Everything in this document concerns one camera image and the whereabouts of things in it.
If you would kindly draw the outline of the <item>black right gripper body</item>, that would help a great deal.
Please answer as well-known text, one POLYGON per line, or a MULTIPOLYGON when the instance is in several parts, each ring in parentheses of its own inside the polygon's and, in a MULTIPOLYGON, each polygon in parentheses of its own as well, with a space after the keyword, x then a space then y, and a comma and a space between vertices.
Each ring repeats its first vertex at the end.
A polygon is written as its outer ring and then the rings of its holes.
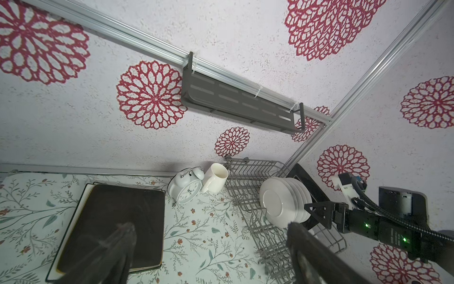
POLYGON ((336 229, 341 234, 351 233, 350 222, 349 222, 349 205, 343 202, 334 203, 333 211, 333 223, 336 225, 336 229))

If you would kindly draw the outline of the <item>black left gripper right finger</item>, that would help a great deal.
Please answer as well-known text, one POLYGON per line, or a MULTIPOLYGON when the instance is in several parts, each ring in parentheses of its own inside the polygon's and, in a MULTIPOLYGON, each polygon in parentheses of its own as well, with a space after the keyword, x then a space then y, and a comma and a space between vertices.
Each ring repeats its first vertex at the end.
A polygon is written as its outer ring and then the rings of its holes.
POLYGON ((288 225, 286 246, 290 252, 296 284, 369 282, 340 260, 300 223, 291 222, 288 225))

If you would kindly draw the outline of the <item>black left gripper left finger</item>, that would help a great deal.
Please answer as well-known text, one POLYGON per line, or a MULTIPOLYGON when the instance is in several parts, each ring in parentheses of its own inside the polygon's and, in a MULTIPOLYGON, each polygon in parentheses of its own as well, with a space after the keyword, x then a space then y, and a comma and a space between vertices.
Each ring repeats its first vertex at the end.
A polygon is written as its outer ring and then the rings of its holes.
POLYGON ((120 225, 101 241, 76 266, 56 281, 57 284, 125 284, 137 241, 135 226, 120 225))

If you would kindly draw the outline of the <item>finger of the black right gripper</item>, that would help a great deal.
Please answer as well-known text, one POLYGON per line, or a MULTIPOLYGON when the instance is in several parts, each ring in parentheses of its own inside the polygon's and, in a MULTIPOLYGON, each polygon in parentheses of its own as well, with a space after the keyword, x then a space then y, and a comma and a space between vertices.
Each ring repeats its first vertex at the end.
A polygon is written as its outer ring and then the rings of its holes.
POLYGON ((304 209, 326 229, 332 228, 335 203, 332 201, 305 204, 304 209))

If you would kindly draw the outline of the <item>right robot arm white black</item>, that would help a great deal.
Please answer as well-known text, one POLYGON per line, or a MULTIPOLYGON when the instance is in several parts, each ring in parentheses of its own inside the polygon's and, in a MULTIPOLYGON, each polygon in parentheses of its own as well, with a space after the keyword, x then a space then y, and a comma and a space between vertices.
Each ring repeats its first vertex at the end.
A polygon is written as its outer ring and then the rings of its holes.
POLYGON ((353 179, 340 186, 347 202, 317 202, 305 210, 325 228, 355 233, 407 252, 410 259, 432 261, 454 272, 454 239, 428 226, 426 197, 415 191, 381 186, 379 203, 365 193, 366 185, 353 179))

